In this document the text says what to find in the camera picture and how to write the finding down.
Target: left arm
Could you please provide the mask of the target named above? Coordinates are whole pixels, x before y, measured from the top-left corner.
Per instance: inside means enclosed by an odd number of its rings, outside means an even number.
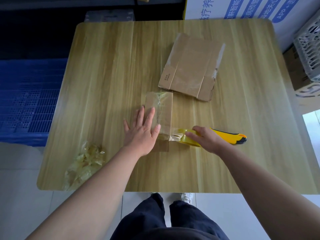
[[[144,106],[131,129],[126,120],[124,146],[63,202],[27,239],[101,239],[109,228],[129,177],[141,156],[154,147],[160,131],[151,131],[155,109],[143,123]]]

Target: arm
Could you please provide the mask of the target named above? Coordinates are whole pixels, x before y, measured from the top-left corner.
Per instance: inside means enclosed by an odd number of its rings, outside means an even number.
[[[131,129],[124,120],[124,146],[27,239],[101,239],[117,211],[135,164],[154,147],[160,131],[151,131],[155,109],[143,124],[144,107],[137,110]]]
[[[218,155],[271,239],[320,239],[320,208],[209,128],[186,136]]]

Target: right arm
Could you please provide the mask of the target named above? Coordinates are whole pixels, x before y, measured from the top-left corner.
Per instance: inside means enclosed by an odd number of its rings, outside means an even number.
[[[271,239],[320,239],[320,208],[250,160],[213,130],[194,126],[186,136],[216,154]]]

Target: white plastic basket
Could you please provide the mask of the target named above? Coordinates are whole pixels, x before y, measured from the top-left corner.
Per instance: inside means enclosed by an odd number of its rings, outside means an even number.
[[[320,10],[295,34],[293,43],[309,79],[320,82]]]

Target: hand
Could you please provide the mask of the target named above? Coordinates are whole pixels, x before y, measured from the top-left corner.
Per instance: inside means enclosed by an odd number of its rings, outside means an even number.
[[[203,149],[210,153],[218,155],[221,149],[225,148],[226,145],[229,145],[228,142],[226,142],[224,139],[218,136],[216,132],[208,127],[200,127],[196,125],[192,129],[198,132],[200,136],[191,132],[186,132],[186,136],[198,142]]]
[[[142,106],[140,109],[136,110],[131,128],[129,127],[127,120],[123,120],[125,132],[123,145],[137,152],[139,157],[147,155],[153,149],[160,132],[161,125],[159,124],[151,130],[154,114],[155,109],[153,107],[146,117],[146,121],[143,123],[144,106]]]

